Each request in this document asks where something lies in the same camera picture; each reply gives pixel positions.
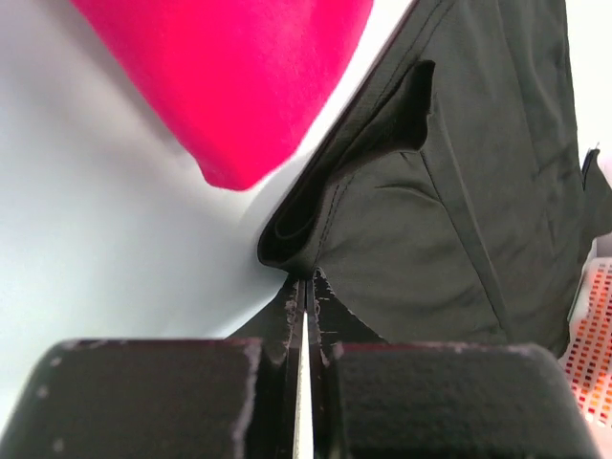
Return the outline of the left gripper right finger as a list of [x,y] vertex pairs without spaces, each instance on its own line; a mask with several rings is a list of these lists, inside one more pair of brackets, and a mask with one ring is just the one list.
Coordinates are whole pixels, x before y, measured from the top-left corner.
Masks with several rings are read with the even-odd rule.
[[305,285],[318,458],[597,458],[555,358],[533,345],[389,343],[322,272]]

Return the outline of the black t-shirt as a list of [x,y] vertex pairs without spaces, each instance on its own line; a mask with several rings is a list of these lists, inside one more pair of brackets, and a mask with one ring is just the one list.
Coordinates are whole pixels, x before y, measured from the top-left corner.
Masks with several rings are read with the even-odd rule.
[[611,188],[578,129],[562,1],[417,1],[264,227],[391,342],[561,356]]

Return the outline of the magenta t-shirt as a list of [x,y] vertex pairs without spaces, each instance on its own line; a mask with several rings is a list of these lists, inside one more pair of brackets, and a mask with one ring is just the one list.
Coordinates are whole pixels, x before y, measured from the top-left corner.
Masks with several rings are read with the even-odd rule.
[[76,8],[207,182],[245,190],[295,153],[372,5],[79,0]]

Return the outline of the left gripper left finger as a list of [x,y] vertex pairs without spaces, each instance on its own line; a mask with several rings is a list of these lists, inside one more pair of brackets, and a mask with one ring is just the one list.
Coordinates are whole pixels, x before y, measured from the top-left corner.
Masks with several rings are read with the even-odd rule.
[[226,339],[77,339],[34,367],[5,458],[289,458],[303,285]]

